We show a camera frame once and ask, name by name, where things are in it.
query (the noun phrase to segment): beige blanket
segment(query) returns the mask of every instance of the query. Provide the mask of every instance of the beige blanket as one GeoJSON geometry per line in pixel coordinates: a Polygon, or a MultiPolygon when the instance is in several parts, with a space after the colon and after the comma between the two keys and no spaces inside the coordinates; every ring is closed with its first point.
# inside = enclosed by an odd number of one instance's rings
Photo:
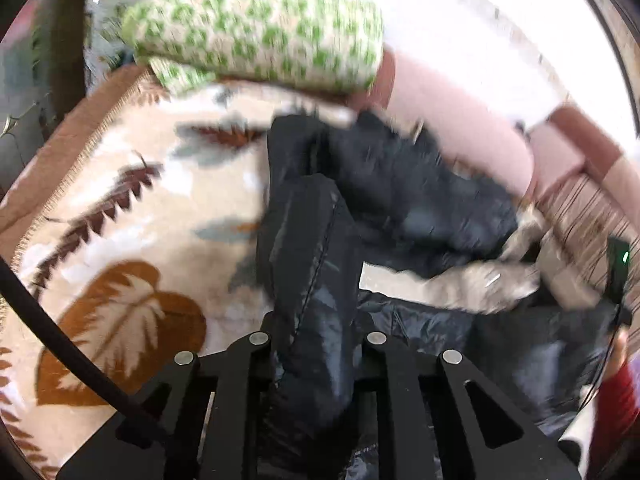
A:
{"type": "MultiPolygon", "coordinates": [[[[221,351],[259,327],[270,307],[254,272],[264,133],[279,110],[316,106],[242,83],[157,103],[156,91],[146,76],[97,130],[13,260],[45,311],[130,393],[176,352],[221,351]]],[[[112,413],[8,311],[0,415],[45,477],[112,413]]]]}

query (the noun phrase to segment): green patterned pillow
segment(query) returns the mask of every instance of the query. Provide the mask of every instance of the green patterned pillow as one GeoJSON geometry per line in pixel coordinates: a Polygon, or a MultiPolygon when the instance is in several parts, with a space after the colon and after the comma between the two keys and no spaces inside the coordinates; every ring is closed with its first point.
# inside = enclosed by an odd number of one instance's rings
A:
{"type": "Polygon", "coordinates": [[[143,0],[127,10],[121,33],[170,91],[214,73],[367,89],[382,61],[382,35],[380,10],[361,0],[143,0]]]}

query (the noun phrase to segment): leaf-patterned blanket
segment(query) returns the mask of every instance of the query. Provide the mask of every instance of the leaf-patterned blanket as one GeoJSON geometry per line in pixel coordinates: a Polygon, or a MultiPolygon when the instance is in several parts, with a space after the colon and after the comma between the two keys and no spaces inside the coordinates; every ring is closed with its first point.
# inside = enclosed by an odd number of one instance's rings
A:
{"type": "Polygon", "coordinates": [[[348,92],[382,61],[382,13],[365,0],[143,0],[120,35],[172,93],[216,74],[348,92]]]}
{"type": "MultiPolygon", "coordinates": [[[[315,108],[248,83],[170,100],[145,75],[90,139],[20,244],[13,268],[92,361],[133,393],[180,350],[225,349],[269,308],[255,286],[268,186],[265,131],[315,108]]],[[[318,105],[338,125],[340,107],[318,105]]],[[[12,311],[0,416],[47,479],[113,413],[12,311]]]]}

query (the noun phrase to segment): red fabric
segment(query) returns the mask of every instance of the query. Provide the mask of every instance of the red fabric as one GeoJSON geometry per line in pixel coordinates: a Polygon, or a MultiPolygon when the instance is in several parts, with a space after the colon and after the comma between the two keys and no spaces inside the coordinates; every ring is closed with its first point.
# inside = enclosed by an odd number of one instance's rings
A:
{"type": "Polygon", "coordinates": [[[627,363],[602,383],[596,397],[596,421],[591,440],[589,476],[597,474],[622,442],[640,414],[627,363]]]}

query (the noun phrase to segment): metal bolt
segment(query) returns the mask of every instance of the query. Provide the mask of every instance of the metal bolt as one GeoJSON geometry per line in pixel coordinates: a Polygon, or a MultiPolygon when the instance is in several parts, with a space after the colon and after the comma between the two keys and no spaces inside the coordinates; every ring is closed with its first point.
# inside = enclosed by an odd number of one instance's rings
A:
{"type": "Polygon", "coordinates": [[[457,350],[445,350],[442,358],[450,365],[459,365],[462,362],[462,354],[457,350]]]}
{"type": "Polygon", "coordinates": [[[191,361],[193,361],[193,354],[188,350],[183,350],[182,352],[178,352],[175,355],[174,361],[177,365],[180,366],[188,365],[191,361]]]}
{"type": "Polygon", "coordinates": [[[249,343],[252,345],[264,345],[269,340],[269,334],[264,332],[254,332],[249,336],[249,343]]]}
{"type": "Polygon", "coordinates": [[[372,345],[383,345],[386,342],[386,335],[382,332],[369,332],[367,334],[367,341],[372,345]]]}

